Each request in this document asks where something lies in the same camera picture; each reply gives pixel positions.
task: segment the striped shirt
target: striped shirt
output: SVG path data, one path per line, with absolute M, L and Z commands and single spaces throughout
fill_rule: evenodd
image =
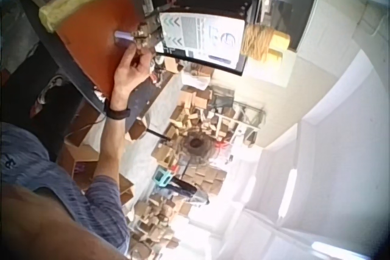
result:
M 97 176 L 83 195 L 68 173 L 49 160 L 36 136 L 8 123 L 0 126 L 1 181 L 33 192 L 50 190 L 77 223 L 127 253 L 130 235 L 116 181 Z

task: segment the teal object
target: teal object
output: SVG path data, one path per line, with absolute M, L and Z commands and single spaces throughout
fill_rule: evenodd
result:
M 156 173 L 153 177 L 153 181 L 159 187 L 166 187 L 166 185 L 169 184 L 172 178 L 173 178 L 173 174 L 169 170 L 166 170 L 165 168 L 158 166 Z

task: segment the cable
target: cable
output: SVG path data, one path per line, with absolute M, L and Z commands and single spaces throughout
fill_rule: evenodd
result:
M 89 126 L 93 126 L 93 125 L 95 125 L 95 124 L 101 123 L 101 122 L 103 122 L 104 120 L 105 120 L 105 116 L 104 116 L 102 119 L 100 119 L 99 121 L 96 121 L 96 122 L 93 122 L 93 123 L 88 123 L 86 126 L 83 126 L 83 127 L 81 127 L 80 129 L 77 129 L 77 130 L 75 130 L 75 131 L 69 132 L 67 135 L 65 135 L 64 138 L 67 138 L 68 136 L 70 136 L 70 135 L 72 135 L 72 134 L 74 134 L 74 133 L 76 133 L 76 132 L 79 132 L 79 131 L 81 131 L 81 130 L 84 130 L 84 129 L 88 128 Z
M 383 23 L 383 20 L 384 20 L 385 18 L 388 18 L 388 17 L 389 17 L 389 12 L 387 12 L 387 14 L 385 14 L 385 15 L 382 16 L 382 18 L 381 18 L 381 20 L 380 20 L 380 22 L 379 22 L 379 24 L 378 24 L 376 30 L 372 33 L 372 35 L 371 35 L 370 37 L 373 37 L 373 36 L 375 36 L 375 35 L 377 34 L 377 32 L 379 31 L 379 29 L 380 29 L 380 27 L 381 27 L 381 25 L 382 25 L 382 23 Z

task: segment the wrist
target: wrist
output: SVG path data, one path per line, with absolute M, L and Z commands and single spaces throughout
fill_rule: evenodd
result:
M 128 92 L 114 88 L 110 100 L 110 109 L 113 111 L 123 111 L 127 109 L 130 93 L 131 91 Z

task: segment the watch strap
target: watch strap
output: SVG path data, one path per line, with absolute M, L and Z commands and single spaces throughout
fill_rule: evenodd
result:
M 122 111 L 114 111 L 110 108 L 110 102 L 108 99 L 104 101 L 104 111 L 110 119 L 113 120 L 122 120 L 130 116 L 130 109 L 127 108 Z

